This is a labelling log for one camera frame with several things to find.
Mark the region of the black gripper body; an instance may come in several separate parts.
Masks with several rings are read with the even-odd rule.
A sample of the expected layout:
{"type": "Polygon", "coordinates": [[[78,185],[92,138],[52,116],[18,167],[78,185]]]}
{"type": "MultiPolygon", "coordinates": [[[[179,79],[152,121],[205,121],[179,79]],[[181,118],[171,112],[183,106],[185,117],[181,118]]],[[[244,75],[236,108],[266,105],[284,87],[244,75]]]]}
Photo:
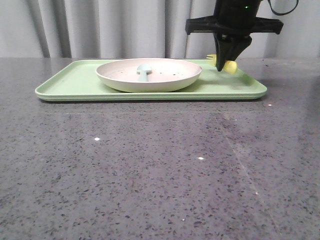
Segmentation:
{"type": "Polygon", "coordinates": [[[280,34],[283,23],[279,19],[257,17],[260,0],[217,0],[213,15],[186,20],[185,31],[248,36],[252,33],[280,34]]]}

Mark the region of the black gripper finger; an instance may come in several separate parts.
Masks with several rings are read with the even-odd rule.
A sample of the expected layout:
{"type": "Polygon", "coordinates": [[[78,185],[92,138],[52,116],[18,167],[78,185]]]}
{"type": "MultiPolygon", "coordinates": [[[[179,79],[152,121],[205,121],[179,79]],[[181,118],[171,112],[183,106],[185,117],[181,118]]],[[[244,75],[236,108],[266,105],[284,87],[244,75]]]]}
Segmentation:
{"type": "Polygon", "coordinates": [[[220,33],[214,33],[214,42],[216,49],[216,69],[221,72],[226,61],[230,59],[231,40],[220,33]]]}
{"type": "Polygon", "coordinates": [[[250,36],[233,36],[231,37],[231,46],[225,57],[226,61],[235,61],[238,56],[248,48],[252,43],[250,36]]]}

